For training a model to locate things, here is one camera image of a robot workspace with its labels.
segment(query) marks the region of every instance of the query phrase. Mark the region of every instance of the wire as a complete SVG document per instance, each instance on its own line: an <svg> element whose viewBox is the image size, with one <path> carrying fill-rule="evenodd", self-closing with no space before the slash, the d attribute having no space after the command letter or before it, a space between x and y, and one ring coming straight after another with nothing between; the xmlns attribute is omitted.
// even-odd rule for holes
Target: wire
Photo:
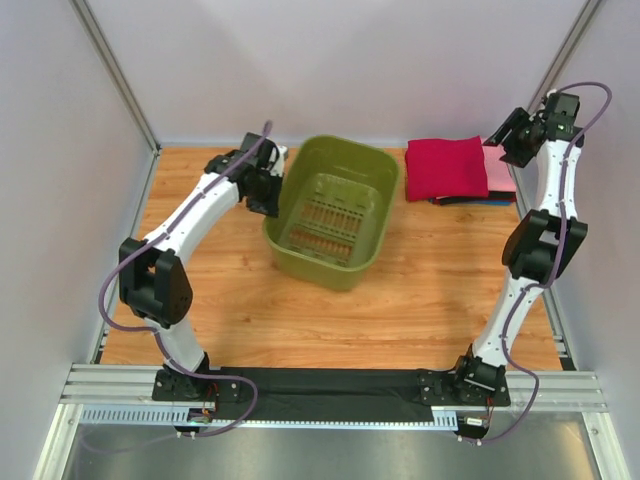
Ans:
<svg viewBox="0 0 640 480"><path fill-rule="evenodd" d="M575 146L575 144L578 143L580 139L584 137L585 133L587 133L587 131L600 119L600 117L602 117L605 110L609 107L609 104L611 103L611 99L613 98L613 92L607 85L605 85L604 83L591 82L591 81L572 83L570 85L557 89L557 92L564 92L566 90L576 88L576 87L601 88L606 93L607 98L604 104L602 105L602 107L600 107L600 110L598 111L598 113L596 113L594 117L584 126L584 128L580 131L580 133L578 133L575 137L573 137L573 139L569 142L562 156L562 170L560 173L560 195L559 195L559 201L558 201L558 206L560 207L560 238L558 239L558 249L556 250L556 255L553 261L553 267L551 268L551 273L549 274L549 278L545 283L531 283L522 289L522 291L520 292L520 295L518 296L513 306L511 307L511 310L509 311L509 315L507 315L507 319L504 323L504 326L502 328L502 333L500 336L502 339L502 353L504 354L505 358L507 359L507 361L512 367L514 367L517 370L520 370L523 373L526 373L531 378L533 378L535 382L533 386L533 391L531 392L531 398L527 402L527 405L525 406L524 410L522 411L518 419L513 424L511 424L511 426L509 426L509 428L507 428L504 432L496 435L495 437L482 440L482 443L492 443L502 438L505 438L510 433L512 433L531 411L531 407L533 407L533 403L538 397L538 391L540 390L540 378L533 371L523 367L522 365L519 365L511 357L511 354L509 353L509 350L507 348L507 332L509 330L509 325L513 320L515 312L518 310L518 307L520 306L520 304L524 301L527 293L533 288L542 288L543 290L549 288L553 284L553 282L556 281L558 277L558 271L560 269L560 263L562 262L562 254L564 252L566 234L567 234L566 230L567 230L568 219L567 219L567 210L565 206L564 194L565 194L565 187L567 183L567 170L569 168L569 154L571 153L571 149Z"/></svg>
<svg viewBox="0 0 640 480"><path fill-rule="evenodd" d="M218 428L216 430L210 430L210 431L205 431L205 432L201 432L201 433L195 433L193 435L194 437L212 437L212 436L215 436L215 435L220 435L222 433L228 432L229 430L237 427L240 423L242 423L244 420L246 420L246 418L249 415L251 415L251 412L253 412L253 410L255 409L256 403L258 401L258 387L257 387L257 385L252 380L250 380L248 378L245 378L245 377L237 376L237 375L209 375L209 374L195 373L195 372L189 371L187 368L185 368L182 365L180 365L176 360L171 358L171 356L169 355L169 352L167 351L165 345L162 342L162 337L160 336L160 332L159 332L158 329L156 329L154 327L148 327L148 326L129 327L129 326L126 326L126 325L121 325L121 324L115 322L112 318L110 318L109 314L107 313L106 306L105 306L107 290L109 289L109 286L111 285L111 283L113 283L113 281L116 279L118 274L127 265L129 265L131 262L133 262L140 255L142 255L145 252L148 252L149 250L151 250L154 246L159 244L161 241L166 240L167 238L169 238L169 236L171 235L171 232L173 232L178 227L178 225L184 219L184 217L191 211L191 209L198 203L198 201L200 201L205 196L206 193L210 192L223 179L228 177L234 170L236 170L247 159L249 159L252 155L254 155L256 153L256 151L258 150L258 148L260 148L262 143L265 141L265 139L271 133L272 126L273 126L273 123L271 122L271 120L268 120L267 122L265 122L264 127L262 129L261 137L251 146L251 148L249 148L240 158L234 160L220 175L218 175L209 184L207 184L203 188L201 193L198 193L197 195L195 195L189 201L189 203L187 203L187 205L178 213L178 215L176 215L176 218L169 224L169 226L167 227L165 232L161 233L160 235L158 235L158 237L154 238L153 240L148 241L140 249L136 250L131 255L129 255L126 258L124 258L113 269L113 271L111 271L109 273L109 275L107 275L107 278L105 279L104 283L100 287L100 291L98 292L98 311L100 312L100 316L105 321L105 323L107 325L109 325L111 328L114 328L116 330L121 330L123 332L149 332L149 333L152 333L154 338L155 338L155 340L156 340L156 343L158 344L158 348L160 349L160 351L162 352L162 355L165 358L165 361L171 367L173 367L175 370L179 371L180 373L182 373L184 375L188 375L188 376L194 377L194 378L199 378L199 379L203 379L203 380L212 380L212 381L242 382L242 383L245 383L245 384L247 384L247 385L249 385L251 387L251 390L253 392L253 396L251 398L251 403L249 404L249 406L247 407L245 412L242 415L240 415L240 417L238 417L236 420L234 420L233 422L229 423L228 425L225 425L224 427L220 427L220 428ZM131 452L131 451L136 450L138 448L143 448L143 447L146 447L148 445L152 445L152 444L155 444L155 443L158 443L158 442L162 442L164 440L169 440L171 438L176 438L176 435L166 435L166 436L163 436L163 437L158 437L156 439L150 440L150 441L148 441L146 443L137 445L135 447L121 448L121 449L118 449L118 450L110 450L110 451L101 450L101 449L98 449L98 448L91 447L90 445L88 445L86 443L86 441L84 440L84 437L80 438L80 443L84 448L86 448L87 450L89 450L92 453L106 455L106 454L118 454L118 453Z"/></svg>

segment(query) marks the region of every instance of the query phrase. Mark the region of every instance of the wooden tabletop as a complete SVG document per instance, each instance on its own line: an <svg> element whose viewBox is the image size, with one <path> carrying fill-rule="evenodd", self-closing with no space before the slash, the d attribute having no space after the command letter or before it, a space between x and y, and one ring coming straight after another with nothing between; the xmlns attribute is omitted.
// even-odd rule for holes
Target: wooden tabletop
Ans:
<svg viewBox="0 0 640 480"><path fill-rule="evenodd" d="M139 238L184 200L209 159L228 150L165 149ZM388 151L404 168L404 150ZM518 224L515 206L407 203L401 186L378 260L353 291L336 293L277 270L262 220L239 204L187 265L194 291L189 317L212 365L451 367L498 299L502 249ZM123 305L115 318L140 324ZM542 300L529 313L513 357L532 369L560 369ZM161 362L145 333L112 331L102 357L107 364Z"/></svg>

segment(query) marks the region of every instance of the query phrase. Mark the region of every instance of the folded red towel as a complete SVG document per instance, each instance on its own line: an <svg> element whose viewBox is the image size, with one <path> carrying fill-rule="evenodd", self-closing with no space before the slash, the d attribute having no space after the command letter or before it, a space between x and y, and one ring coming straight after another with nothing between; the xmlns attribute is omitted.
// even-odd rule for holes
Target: folded red towel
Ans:
<svg viewBox="0 0 640 480"><path fill-rule="evenodd" d="M465 140L410 140L407 153L407 200L489 195L480 137Z"/></svg>

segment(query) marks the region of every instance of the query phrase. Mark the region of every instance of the white wall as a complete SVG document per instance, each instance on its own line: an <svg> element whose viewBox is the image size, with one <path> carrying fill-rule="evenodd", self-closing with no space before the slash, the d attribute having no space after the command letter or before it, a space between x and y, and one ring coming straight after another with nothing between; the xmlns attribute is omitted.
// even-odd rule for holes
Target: white wall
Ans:
<svg viewBox="0 0 640 480"><path fill-rule="evenodd" d="M593 369L602 382L616 430L640 478L640 3L605 2L558 81L599 80L614 99L602 120L587 133L576 178L576 207L589 234L558 281L558 296L578 365ZM598 110L604 94L576 89L581 97L579 125ZM527 194L535 197L535 166L524 172Z"/></svg>
<svg viewBox="0 0 640 480"><path fill-rule="evenodd" d="M67 0L0 1L1 477L31 478L150 151Z"/></svg>
<svg viewBox="0 0 640 480"><path fill-rule="evenodd" d="M90 0L163 143L490 134L584 0Z"/></svg>

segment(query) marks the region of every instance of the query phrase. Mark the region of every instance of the purple cable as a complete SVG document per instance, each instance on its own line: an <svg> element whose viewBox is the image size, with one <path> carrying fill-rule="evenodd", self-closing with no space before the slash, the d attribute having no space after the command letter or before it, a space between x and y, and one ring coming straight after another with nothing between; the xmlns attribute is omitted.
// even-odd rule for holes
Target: purple cable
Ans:
<svg viewBox="0 0 640 480"><path fill-rule="evenodd" d="M531 407L533 407L533 404L538 396L538 391L540 390L540 378L535 374L535 372L529 370L528 368L523 367L522 365L519 365L513 358L511 358L511 354L507 349L507 332L509 330L509 325L513 320L515 312L518 310L518 307L520 306L520 304L524 301L524 297L526 296L526 294L532 288L547 289L553 284L553 282L556 281L556 278L558 276L558 270L560 269L560 262L562 261L562 254L564 252L565 241L567 236L566 230L567 230L568 219L567 219L566 207L564 204L564 192L565 192L565 186L567 183L567 170L569 168L569 162L568 162L569 154L571 153L571 149L575 146L575 144L578 143L578 141L580 141L582 137L584 137L585 133L587 133L587 130L589 130L600 119L600 117L602 117L605 110L609 107L609 104L611 103L611 99L613 98L613 92L611 91L611 89L604 83L600 83L600 82L572 83L565 87L559 88L557 91L564 92L566 90L569 90L571 88L576 88L576 87L599 87L604 90L604 92L607 95L607 99L605 100L604 104L602 105L598 113L596 113L594 117L584 126L584 128L580 131L580 133L575 137L573 137L571 142L569 142L569 145L567 145L567 148L564 151L564 155L562 156L562 170L560 173L560 199L558 202L559 204L558 206L560 207L560 238L558 239L558 249L556 251L556 255L553 260L553 267L551 268L551 273L549 274L549 278L543 284L531 283L522 289L522 291L520 292L520 295L518 296L515 303L511 307L511 310L509 311L509 315L507 315L507 320L504 323L504 327L502 328L502 334L500 335L500 338L502 339L502 353L504 353L504 356L507 359L507 362L509 362L509 364L512 367L516 368L517 370L520 370L523 373L526 373L531 378L533 378L535 382L533 386L533 392L531 393L531 398L529 399L529 402L525 406L524 410L522 411L518 419L504 432L496 435L495 437L482 440L482 443L492 443L502 438L505 438L507 435L512 433L531 411Z"/></svg>
<svg viewBox="0 0 640 480"><path fill-rule="evenodd" d="M124 260L122 260L113 269L113 271L111 273L109 273L109 275L107 275L107 278L105 279L104 283L100 287L100 291L98 292L98 311L100 312L100 316L105 321L105 323L107 325L109 325L111 328L114 328L116 330L121 330L123 332L150 332L150 333L152 333L154 338L155 338L155 340L156 340L156 343L158 344L158 348L160 349L160 351L162 352L163 356L165 357L165 360L168 363L170 363L171 366L174 369L176 369L177 371L179 371L179 372L181 372L181 373L183 373L185 375L189 375L191 377L194 377L194 378L200 378L200 379L205 379L205 380L213 380L213 381L221 381L221 380L236 381L236 382L246 383L247 385L249 385L251 387L251 389L253 390L253 397L251 399L251 403L249 404L249 407L245 410L245 412L242 415L240 415L240 417L238 417L238 419L234 420L229 425L225 425L224 427L218 428L216 430L211 430L211 431L208 431L208 432L198 433L198 434L195 435L196 437L212 437L214 435L220 435L221 433L228 432L229 430L237 427L240 423L242 423L244 420L246 420L247 417L249 415L251 415L251 412L254 410L254 408L256 406L256 403L258 401L258 387L256 386L256 384L252 380L250 380L248 378L245 378L245 377L230 376L230 375L205 375L205 374L194 373L194 372L189 371L188 369L186 369L185 367L180 365L178 362L176 362L174 359L172 359L169 356L169 354L167 352L167 349L165 348L164 344L162 343L162 338L160 337L160 334L159 334L157 329L155 329L153 327L147 327L147 326L144 326L144 327L128 327L128 326L125 326L125 325L120 325L119 323L117 323L113 319L111 319L109 317L109 314L107 313L107 310L106 310L106 307L105 307L106 294L107 294L107 290L109 289L109 285L111 285L111 283L116 279L118 274L127 265L129 265L133 260L138 258L143 253L149 251L151 248L156 246L161 241L163 241L166 238L168 238L169 235L171 235L171 232L173 232L173 230L175 230L178 227L178 225L184 219L184 217L191 211L191 209L198 203L198 201L200 201L200 199L202 199L205 196L206 193L210 192L216 185L218 185L218 183L220 183L223 179L228 177L235 169L237 169L249 157L251 157L252 155L254 155L256 153L258 148L260 148L260 145L262 145L262 143L265 141L265 139L271 133L272 126L273 126L273 123L271 122L271 120L268 120L267 122L265 122L264 127L262 129L262 136L251 146L251 148L249 148L249 150L247 150L247 152L244 153L240 158L238 158L238 159L234 160L232 163L230 163L229 166L220 175L218 175L209 184L207 184L203 188L203 192L202 193L199 193L199 194L195 195L189 201L189 203L187 203L187 205L178 213L178 215L176 215L176 218L169 224L169 226L167 227L165 232L161 233L160 235L158 235L158 237L154 238L153 240L147 242L139 250L136 250L131 255L126 257ZM158 437L156 439L150 440L148 442L145 442L143 444L137 445L135 447L121 448L121 449L118 449L118 450L101 450L101 449L98 449L98 448L91 447L84 440L84 436L80 437L79 441L80 441L80 444L84 448L86 448L87 450L89 450L92 453L102 454L102 455L109 455L109 454L131 452L131 451L136 450L138 448L143 448L143 447L146 447L148 445L152 445L152 444L155 444L155 443L158 443L158 442L162 442L164 440L169 440L171 438L176 438L176 435L166 435L164 437Z"/></svg>

